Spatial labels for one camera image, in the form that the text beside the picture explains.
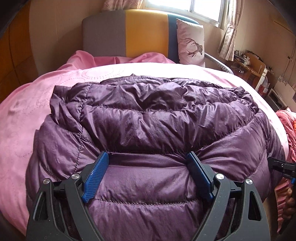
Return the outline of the pink patterned curtain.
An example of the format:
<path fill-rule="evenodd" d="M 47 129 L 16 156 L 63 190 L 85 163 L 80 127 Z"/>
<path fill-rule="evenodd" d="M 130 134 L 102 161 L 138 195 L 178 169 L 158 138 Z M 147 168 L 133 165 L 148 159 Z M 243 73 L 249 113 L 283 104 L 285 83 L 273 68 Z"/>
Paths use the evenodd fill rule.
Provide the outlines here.
<path fill-rule="evenodd" d="M 243 0 L 229 1 L 228 23 L 218 49 L 219 57 L 226 61 L 233 61 L 234 59 L 237 28 L 242 17 L 243 7 Z"/>
<path fill-rule="evenodd" d="M 140 9 L 143 0 L 106 0 L 103 4 L 102 11 L 117 11 Z"/>

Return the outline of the pink patterned left curtain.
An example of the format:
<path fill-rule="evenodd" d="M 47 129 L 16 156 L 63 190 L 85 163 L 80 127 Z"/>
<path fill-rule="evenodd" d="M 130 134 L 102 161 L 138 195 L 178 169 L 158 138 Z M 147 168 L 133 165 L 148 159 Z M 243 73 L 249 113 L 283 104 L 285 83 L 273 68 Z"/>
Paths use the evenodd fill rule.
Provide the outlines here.
<path fill-rule="evenodd" d="M 102 11 L 117 11 L 140 9 L 143 0 L 106 0 L 103 4 Z"/>

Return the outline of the pink patterned right curtain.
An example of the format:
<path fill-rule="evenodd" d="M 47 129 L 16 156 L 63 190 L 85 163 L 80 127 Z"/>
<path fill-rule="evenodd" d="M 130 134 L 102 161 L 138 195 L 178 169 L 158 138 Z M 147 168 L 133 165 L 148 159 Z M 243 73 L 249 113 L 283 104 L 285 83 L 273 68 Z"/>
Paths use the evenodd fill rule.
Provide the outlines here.
<path fill-rule="evenodd" d="M 243 0 L 229 1 L 228 23 L 218 49 L 219 57 L 226 61 L 233 61 L 234 59 L 237 28 L 242 17 L 243 7 Z"/>

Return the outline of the grey metal bed rail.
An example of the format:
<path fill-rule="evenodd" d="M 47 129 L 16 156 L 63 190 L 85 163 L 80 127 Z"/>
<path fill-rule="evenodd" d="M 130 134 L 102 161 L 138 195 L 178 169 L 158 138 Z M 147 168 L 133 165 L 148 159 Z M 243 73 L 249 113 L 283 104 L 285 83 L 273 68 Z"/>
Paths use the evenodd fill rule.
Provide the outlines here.
<path fill-rule="evenodd" d="M 222 63 L 218 59 L 214 58 L 213 56 L 209 55 L 208 53 L 204 53 L 204 56 L 205 56 L 206 59 L 208 59 L 211 62 L 215 63 L 224 72 L 227 72 L 227 73 L 232 74 L 232 75 L 234 74 L 233 71 L 228 66 L 226 66 L 224 63 Z"/>

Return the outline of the grey orange blue headboard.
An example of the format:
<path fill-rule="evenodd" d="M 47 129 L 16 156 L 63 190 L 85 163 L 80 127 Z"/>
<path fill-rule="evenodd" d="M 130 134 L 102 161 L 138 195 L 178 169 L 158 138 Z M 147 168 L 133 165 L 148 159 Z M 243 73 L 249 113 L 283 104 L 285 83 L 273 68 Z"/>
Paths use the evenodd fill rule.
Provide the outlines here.
<path fill-rule="evenodd" d="M 177 23 L 195 20 L 150 10 L 104 11 L 82 21 L 83 51 L 94 57 L 135 58 L 144 53 L 163 54 L 178 63 Z"/>

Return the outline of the wooden desk with clutter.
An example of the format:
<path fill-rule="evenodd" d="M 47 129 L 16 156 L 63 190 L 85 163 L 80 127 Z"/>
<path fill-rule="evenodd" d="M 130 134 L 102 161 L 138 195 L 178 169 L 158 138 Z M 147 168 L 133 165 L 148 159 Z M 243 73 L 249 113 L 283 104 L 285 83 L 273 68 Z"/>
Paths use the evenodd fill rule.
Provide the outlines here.
<path fill-rule="evenodd" d="M 269 91 L 268 77 L 271 77 L 271 71 L 253 52 L 235 51 L 231 69 L 235 75 L 251 85 L 260 95 L 265 95 Z"/>

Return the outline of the pink deer print pillow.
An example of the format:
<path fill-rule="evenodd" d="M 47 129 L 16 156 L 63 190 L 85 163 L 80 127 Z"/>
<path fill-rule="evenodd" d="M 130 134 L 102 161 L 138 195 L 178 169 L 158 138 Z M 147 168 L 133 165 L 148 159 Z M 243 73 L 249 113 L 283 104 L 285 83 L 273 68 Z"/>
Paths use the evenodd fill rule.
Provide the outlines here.
<path fill-rule="evenodd" d="M 204 26 L 176 20 L 179 62 L 205 67 Z"/>

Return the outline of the purple down puffer jacket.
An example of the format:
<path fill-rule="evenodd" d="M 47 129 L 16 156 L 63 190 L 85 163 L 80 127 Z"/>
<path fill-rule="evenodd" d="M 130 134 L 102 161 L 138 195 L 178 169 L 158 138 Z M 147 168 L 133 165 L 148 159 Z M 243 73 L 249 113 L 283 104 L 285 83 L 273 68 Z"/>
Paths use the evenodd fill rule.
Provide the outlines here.
<path fill-rule="evenodd" d="M 268 157 L 285 159 L 267 115 L 242 87 L 127 76 L 55 86 L 34 136 L 27 208 L 45 178 L 63 181 L 103 151 L 109 167 L 88 210 L 105 240 L 189 240 L 205 209 L 186 167 L 201 162 L 233 181 L 250 178 L 262 199 L 281 180 Z"/>

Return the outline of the brown wooden wardrobe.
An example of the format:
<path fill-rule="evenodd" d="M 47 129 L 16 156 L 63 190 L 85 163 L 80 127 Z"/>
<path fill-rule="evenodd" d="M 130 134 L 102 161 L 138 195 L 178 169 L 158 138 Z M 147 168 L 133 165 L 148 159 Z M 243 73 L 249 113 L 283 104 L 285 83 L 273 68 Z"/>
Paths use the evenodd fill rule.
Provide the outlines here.
<path fill-rule="evenodd" d="M 1 101 L 38 77 L 30 41 L 30 6 L 27 1 L 1 36 Z"/>

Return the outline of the bright window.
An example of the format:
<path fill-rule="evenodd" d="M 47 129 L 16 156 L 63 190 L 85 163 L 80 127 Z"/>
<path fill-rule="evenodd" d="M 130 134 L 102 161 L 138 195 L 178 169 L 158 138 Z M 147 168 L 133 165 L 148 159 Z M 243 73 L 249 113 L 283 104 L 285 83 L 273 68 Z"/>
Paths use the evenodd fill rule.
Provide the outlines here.
<path fill-rule="evenodd" d="M 225 0 L 147 0 L 143 9 L 166 11 L 225 29 L 228 18 L 229 1 Z"/>

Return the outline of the pink bedspread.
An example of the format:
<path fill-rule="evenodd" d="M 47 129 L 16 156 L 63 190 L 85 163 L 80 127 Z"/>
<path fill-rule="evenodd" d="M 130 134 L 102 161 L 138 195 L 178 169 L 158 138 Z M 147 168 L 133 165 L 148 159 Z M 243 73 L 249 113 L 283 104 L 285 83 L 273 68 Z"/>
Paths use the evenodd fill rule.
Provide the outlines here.
<path fill-rule="evenodd" d="M 50 113 L 49 101 L 56 85 L 100 82 L 135 75 L 184 77 L 205 80 L 224 87 L 241 86 L 267 115 L 288 152 L 285 129 L 271 107 L 237 76 L 197 65 L 176 64 L 163 54 L 150 52 L 135 58 L 94 57 L 78 50 L 56 71 L 20 86 L 1 103 L 1 213 L 22 234 L 29 218 L 26 206 L 25 174 L 33 151 L 35 131 Z"/>

